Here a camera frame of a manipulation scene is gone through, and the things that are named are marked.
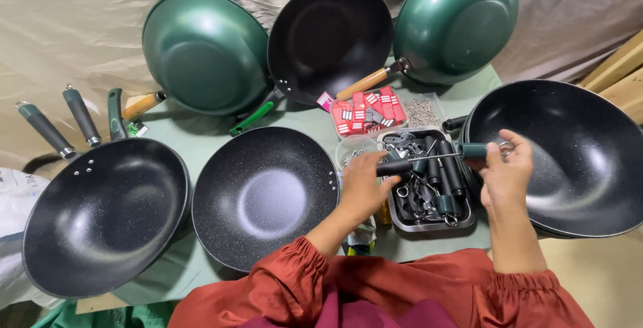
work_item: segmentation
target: red clothing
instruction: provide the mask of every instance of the red clothing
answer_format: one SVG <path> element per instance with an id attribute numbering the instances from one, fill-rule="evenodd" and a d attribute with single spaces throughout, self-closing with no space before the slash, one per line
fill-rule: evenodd
<path id="1" fill-rule="evenodd" d="M 323 282 L 336 285 L 341 300 L 367 300 L 393 319 L 435 299 L 460 328 L 593 327 L 553 272 L 496 273 L 484 250 L 408 264 L 380 257 L 336 257 L 329 264 L 300 237 L 256 263 L 245 278 L 190 292 L 168 328 L 238 327 L 257 316 L 284 327 L 312 327 Z"/>

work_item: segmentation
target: wok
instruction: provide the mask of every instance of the wok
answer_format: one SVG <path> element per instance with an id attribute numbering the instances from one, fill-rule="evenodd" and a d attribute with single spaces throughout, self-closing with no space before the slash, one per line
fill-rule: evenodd
<path id="1" fill-rule="evenodd" d="M 338 98 L 371 88 L 399 70 L 420 84 L 463 81 L 502 50 L 517 18 L 518 0 L 405 0 L 393 42 L 399 65 L 373 72 Z"/>
<path id="2" fill-rule="evenodd" d="M 68 91 L 68 102 L 82 103 L 79 93 Z M 36 106 L 19 108 L 69 162 L 36 202 L 22 245 L 27 276 L 55 297 L 92 297 L 130 281 L 165 251 L 189 216 L 189 178 L 179 155 L 155 140 L 121 139 L 120 92 L 109 92 L 112 142 L 83 155 Z M 69 106 L 90 140 L 98 134 L 81 103 Z"/>
<path id="3" fill-rule="evenodd" d="M 159 0 L 143 26 L 143 54 L 163 88 L 123 111 L 133 119 L 165 99 L 213 116 L 248 114 L 237 134 L 278 104 L 272 93 L 268 34 L 232 0 Z"/>
<path id="4" fill-rule="evenodd" d="M 566 83 L 518 81 L 478 102 L 463 141 L 497 141 L 502 128 L 532 145 L 526 204 L 536 227 L 566 237 L 608 237 L 643 222 L 643 135 L 615 105 Z"/>
<path id="5" fill-rule="evenodd" d="M 233 138 L 206 163 L 194 186 L 192 222 L 214 259 L 248 272 L 317 226 L 339 193 L 333 161 L 315 140 L 262 127 Z"/>
<path id="6" fill-rule="evenodd" d="M 380 68 L 393 25 L 384 0 L 290 0 L 268 41 L 268 67 L 294 101 L 315 105 Z"/>

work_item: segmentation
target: person's left hand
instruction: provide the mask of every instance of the person's left hand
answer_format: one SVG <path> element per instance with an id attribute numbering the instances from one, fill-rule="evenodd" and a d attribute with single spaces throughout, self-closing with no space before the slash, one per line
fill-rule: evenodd
<path id="1" fill-rule="evenodd" d="M 387 153 L 363 153 L 350 160 L 349 166 L 343 170 L 342 200 L 337 209 L 359 222 L 377 212 L 391 188 L 400 182 L 399 176 L 391 176 L 377 185 L 375 168 Z"/>

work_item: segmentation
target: table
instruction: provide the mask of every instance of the table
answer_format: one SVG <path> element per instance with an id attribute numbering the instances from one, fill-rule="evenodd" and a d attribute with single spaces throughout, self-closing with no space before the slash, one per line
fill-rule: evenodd
<path id="1" fill-rule="evenodd" d="M 384 85 L 394 87 L 403 100 L 412 100 L 419 93 L 436 92 L 446 117 L 455 118 L 468 114 L 484 94 L 500 86 L 501 82 L 494 69 L 487 66 L 450 88 L 420 86 L 399 73 L 379 86 Z M 149 127 L 145 137 L 161 141 L 181 155 L 192 185 L 210 156 L 231 139 L 228 134 L 230 119 L 195 114 L 171 101 L 150 110 L 144 115 L 143 122 Z M 330 156 L 334 156 L 334 149 L 339 143 L 332 119 L 326 111 L 290 101 L 283 101 L 276 111 L 259 122 L 259 126 L 266 125 L 300 130 L 317 140 Z M 395 228 L 379 228 L 374 255 L 404 262 L 464 248 L 490 248 L 486 214 L 484 211 L 476 214 L 477 223 L 462 230 L 409 234 Z M 114 290 L 113 294 L 135 306 L 182 299 L 196 287 L 238 277 L 239 273 L 209 257 L 192 231 L 174 243 L 148 270 Z"/>

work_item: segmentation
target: white plastic bag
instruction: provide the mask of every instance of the white plastic bag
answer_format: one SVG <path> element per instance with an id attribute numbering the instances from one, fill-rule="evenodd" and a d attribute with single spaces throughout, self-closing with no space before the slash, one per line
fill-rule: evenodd
<path id="1" fill-rule="evenodd" d="M 48 184 L 44 177 L 0 168 L 0 309 L 25 300 L 47 309 L 63 302 L 38 290 L 22 266 L 24 226 Z"/>

